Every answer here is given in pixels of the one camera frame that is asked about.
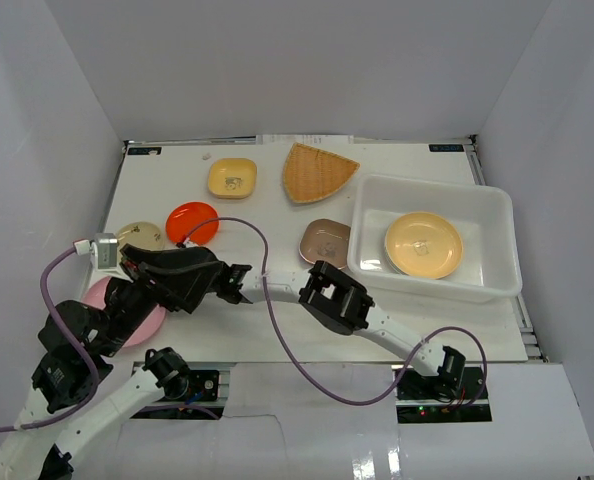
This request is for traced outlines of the woven bamboo tray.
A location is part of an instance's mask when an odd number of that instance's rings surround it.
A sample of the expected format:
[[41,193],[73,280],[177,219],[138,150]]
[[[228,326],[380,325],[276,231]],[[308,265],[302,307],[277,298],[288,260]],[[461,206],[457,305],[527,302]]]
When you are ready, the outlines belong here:
[[324,200],[341,190],[360,164],[341,155],[294,143],[283,167],[282,182],[294,204]]

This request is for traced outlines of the yellow round plate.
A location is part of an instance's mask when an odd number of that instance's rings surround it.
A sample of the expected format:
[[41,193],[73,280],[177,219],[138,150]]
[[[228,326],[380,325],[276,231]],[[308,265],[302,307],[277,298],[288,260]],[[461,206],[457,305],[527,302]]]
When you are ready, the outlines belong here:
[[384,242],[393,261],[412,277],[445,278],[459,268],[464,255],[457,228],[430,212],[411,212],[395,219]]

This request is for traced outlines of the pink round plate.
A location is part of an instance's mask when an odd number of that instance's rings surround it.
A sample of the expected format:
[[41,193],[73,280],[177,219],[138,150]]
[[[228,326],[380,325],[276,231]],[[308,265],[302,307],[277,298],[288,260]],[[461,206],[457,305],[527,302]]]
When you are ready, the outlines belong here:
[[[114,277],[106,276],[92,284],[82,297],[82,302],[88,306],[103,309],[105,307],[104,295],[106,287]],[[157,305],[124,343],[124,348],[140,345],[154,336],[166,319],[167,310]]]

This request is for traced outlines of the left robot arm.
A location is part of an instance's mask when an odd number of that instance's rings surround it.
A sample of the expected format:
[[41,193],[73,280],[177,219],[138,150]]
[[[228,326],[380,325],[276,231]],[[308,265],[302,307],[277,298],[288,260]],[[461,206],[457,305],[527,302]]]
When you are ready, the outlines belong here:
[[38,338],[46,353],[32,375],[25,406],[0,446],[0,479],[69,479],[92,444],[148,404],[179,401],[194,387],[191,370],[172,348],[149,350],[121,388],[80,417],[111,372],[113,356],[156,306],[192,311],[188,289],[153,279],[114,279],[105,306],[68,300],[50,305]]

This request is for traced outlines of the cream round plate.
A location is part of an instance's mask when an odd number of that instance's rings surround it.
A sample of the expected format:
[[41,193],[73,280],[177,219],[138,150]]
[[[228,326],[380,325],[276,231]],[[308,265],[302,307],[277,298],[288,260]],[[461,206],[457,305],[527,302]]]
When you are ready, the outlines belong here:
[[387,265],[390,267],[390,269],[393,272],[396,272],[397,274],[405,275],[405,272],[391,258],[387,242],[384,242],[383,250],[384,250],[385,261],[387,262]]

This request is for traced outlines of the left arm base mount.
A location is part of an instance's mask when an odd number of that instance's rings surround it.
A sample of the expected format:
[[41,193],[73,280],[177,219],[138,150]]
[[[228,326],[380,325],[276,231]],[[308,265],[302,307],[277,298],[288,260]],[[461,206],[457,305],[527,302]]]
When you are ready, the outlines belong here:
[[149,420],[219,420],[223,414],[220,397],[220,371],[192,368],[186,392],[179,398],[162,397],[144,407],[133,419]]

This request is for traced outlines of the orange round plate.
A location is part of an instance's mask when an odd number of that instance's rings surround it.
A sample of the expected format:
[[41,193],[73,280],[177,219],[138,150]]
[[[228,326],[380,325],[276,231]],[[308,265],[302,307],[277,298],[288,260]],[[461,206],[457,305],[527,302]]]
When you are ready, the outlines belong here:
[[204,246],[217,234],[218,214],[204,202],[187,202],[175,208],[167,218],[165,230],[173,244],[183,244],[187,240]]

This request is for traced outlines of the brown square plate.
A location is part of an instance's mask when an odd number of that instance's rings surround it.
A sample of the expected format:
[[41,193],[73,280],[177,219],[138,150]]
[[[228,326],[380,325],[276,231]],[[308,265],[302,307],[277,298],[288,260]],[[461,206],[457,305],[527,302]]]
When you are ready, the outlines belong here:
[[309,264],[326,261],[343,270],[347,267],[351,227],[330,219],[308,224],[299,243],[299,254]]

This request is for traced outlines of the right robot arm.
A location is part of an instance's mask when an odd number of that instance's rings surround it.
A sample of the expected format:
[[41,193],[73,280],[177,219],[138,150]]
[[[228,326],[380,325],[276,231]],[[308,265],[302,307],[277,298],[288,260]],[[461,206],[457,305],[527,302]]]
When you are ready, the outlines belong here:
[[396,324],[366,287],[328,262],[306,272],[265,274],[229,265],[205,247],[156,252],[126,245],[120,255],[131,283],[169,311],[191,314],[211,294],[234,305],[298,304],[335,334],[364,338],[404,360],[413,354],[409,366],[421,387],[440,398],[454,397],[465,385],[463,354]]

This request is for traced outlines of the beige patterned round plate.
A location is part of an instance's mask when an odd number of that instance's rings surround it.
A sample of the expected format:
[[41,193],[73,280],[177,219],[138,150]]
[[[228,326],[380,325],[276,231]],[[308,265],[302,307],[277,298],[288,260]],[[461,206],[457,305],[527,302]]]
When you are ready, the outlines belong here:
[[136,248],[161,251],[164,247],[163,234],[160,228],[146,221],[127,224],[115,232],[119,247],[131,245]]

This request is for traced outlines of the yellow square plate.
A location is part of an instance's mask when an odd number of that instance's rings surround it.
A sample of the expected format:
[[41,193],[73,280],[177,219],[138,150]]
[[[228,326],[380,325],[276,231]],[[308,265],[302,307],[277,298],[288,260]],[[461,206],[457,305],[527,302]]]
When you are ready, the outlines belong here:
[[255,190],[257,165],[247,158],[222,158],[210,168],[209,192],[222,199],[244,199]]

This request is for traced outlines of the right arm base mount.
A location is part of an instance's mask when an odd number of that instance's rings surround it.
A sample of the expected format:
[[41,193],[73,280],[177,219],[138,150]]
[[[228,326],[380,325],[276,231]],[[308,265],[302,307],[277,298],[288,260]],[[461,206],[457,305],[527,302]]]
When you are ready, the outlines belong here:
[[397,421],[402,424],[487,423],[492,421],[488,390],[467,406],[484,385],[483,369],[467,367],[457,390],[433,390],[429,379],[407,371],[396,389]]

